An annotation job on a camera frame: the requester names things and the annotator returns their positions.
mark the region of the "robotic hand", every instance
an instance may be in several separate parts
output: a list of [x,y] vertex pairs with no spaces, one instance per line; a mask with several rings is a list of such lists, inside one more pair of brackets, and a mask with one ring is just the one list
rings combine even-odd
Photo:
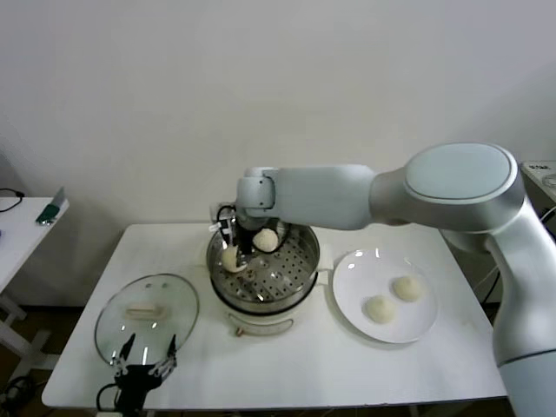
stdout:
[[[133,333],[126,341],[120,354],[115,358],[116,374],[114,383],[105,385],[96,396],[96,408],[101,415],[119,415],[122,417],[138,417],[142,413],[142,406],[145,403],[149,391],[156,389],[170,376],[177,365],[175,359],[175,334],[169,343],[166,358],[152,365],[128,364],[129,353],[136,339]],[[117,399],[114,401],[115,413],[104,414],[100,406],[100,397],[104,389],[108,387],[118,387],[120,390]]]

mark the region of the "table leg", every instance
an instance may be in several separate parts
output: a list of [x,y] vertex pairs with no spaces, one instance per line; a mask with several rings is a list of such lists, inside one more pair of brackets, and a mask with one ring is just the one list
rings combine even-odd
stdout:
[[409,408],[409,415],[411,417],[420,417],[419,408],[417,408],[417,406],[415,406],[415,405],[408,406],[408,408]]
[[9,313],[8,318],[4,321],[8,326],[11,326],[15,319],[23,320],[27,317],[22,308],[7,295],[0,295],[0,308]]
[[31,369],[54,369],[60,355],[41,352],[49,336],[48,330],[39,330],[33,341],[29,343],[15,330],[0,322],[0,343],[21,358],[11,380],[28,374]]

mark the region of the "cable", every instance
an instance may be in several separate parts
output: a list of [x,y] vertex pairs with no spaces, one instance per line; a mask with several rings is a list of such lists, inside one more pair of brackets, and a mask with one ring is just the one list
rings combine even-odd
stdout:
[[120,390],[117,389],[116,393],[114,394],[114,409],[116,409],[116,403],[118,402],[119,398],[120,398]]
[[485,299],[483,300],[483,302],[481,304],[484,304],[487,302],[488,297],[490,297],[490,295],[493,293],[494,289],[496,288],[496,284],[498,284],[498,280],[500,279],[500,271],[498,271],[498,274],[496,275],[496,279],[494,280],[493,285],[490,287],[490,289],[488,290],[488,293],[486,294]]
[[544,223],[545,220],[549,220],[546,219],[551,213],[553,213],[554,211],[556,211],[556,206],[552,207],[550,210],[548,210],[545,214],[542,215],[542,217],[540,217],[540,222]]
[[223,206],[221,206],[218,211],[216,212],[216,222],[218,223],[218,230],[220,231],[220,235],[222,236],[222,240],[226,242],[226,235],[224,234],[224,231],[222,230],[222,225],[220,223],[220,214],[222,213],[222,211],[224,209],[227,210],[235,210],[235,206],[229,205],[229,204],[225,204]]
[[101,407],[101,395],[108,388],[112,388],[112,387],[117,387],[117,384],[115,384],[115,382],[112,382],[110,384],[106,384],[104,387],[102,387],[101,389],[98,390],[98,393],[96,393],[96,409],[98,411],[106,411]]
[[35,382],[29,376],[14,378],[2,392],[0,409],[11,415],[31,401],[35,396],[35,391]]
[[475,284],[475,286],[473,287],[473,291],[475,289],[477,289],[478,287],[480,287],[482,285],[482,283],[485,282],[488,279],[488,277],[490,275],[492,275],[493,272],[496,271],[496,269],[498,269],[498,266],[494,265],[494,267],[490,271],[488,271],[488,274],[486,274],[485,277],[482,280],[480,280],[477,284]]
[[498,314],[498,309],[496,308],[492,313],[487,314],[486,317],[490,322],[494,322],[497,314]]
[[21,191],[17,191],[16,189],[0,189],[0,191],[10,191],[10,192],[14,193],[17,198],[19,198],[19,201],[17,203],[15,203],[14,205],[12,205],[8,208],[0,209],[0,213],[5,213],[6,211],[12,210],[16,205],[21,204],[21,202],[23,201],[23,198],[25,197],[25,193],[22,193]]

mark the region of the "floor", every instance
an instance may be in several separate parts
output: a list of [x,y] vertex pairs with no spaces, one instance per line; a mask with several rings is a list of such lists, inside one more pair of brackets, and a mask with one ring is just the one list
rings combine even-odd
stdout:
[[[27,309],[28,317],[24,321],[16,322],[13,328],[26,339],[31,339],[40,328],[52,330],[53,335],[47,342],[44,351],[50,354],[60,354],[66,341],[76,325],[81,311],[79,309],[57,309],[57,308],[32,308]],[[12,371],[17,365],[17,357],[4,346],[0,346],[0,386],[8,382]],[[50,372],[33,371],[31,376],[36,382],[48,380]],[[40,390],[33,400],[20,410],[17,417],[90,417],[90,412],[85,410],[49,410],[40,399]],[[431,406],[420,406],[420,415],[426,416]],[[435,417],[443,417],[448,414],[446,409],[436,407]],[[450,417],[513,417],[512,410],[505,399],[482,400],[474,402],[470,407],[458,414],[449,414]],[[157,417],[239,417],[233,413],[200,413],[200,412],[167,412],[157,413]],[[312,410],[288,410],[288,411],[264,411],[264,412],[242,412],[241,416],[248,417],[413,417],[408,407],[372,407],[372,408],[343,408],[343,409],[312,409]]]

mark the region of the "white plate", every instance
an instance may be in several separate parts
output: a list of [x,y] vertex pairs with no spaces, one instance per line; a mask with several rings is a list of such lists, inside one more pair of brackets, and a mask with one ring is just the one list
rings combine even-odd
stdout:
[[[403,301],[392,289],[394,280],[404,275],[415,276],[423,285],[425,292],[418,301]],[[346,318],[361,332],[380,341],[416,341],[434,324],[438,314],[434,289],[422,271],[403,255],[381,248],[347,254],[334,271],[332,289]],[[379,324],[367,316],[365,302],[375,295],[385,295],[396,304],[393,321]]]

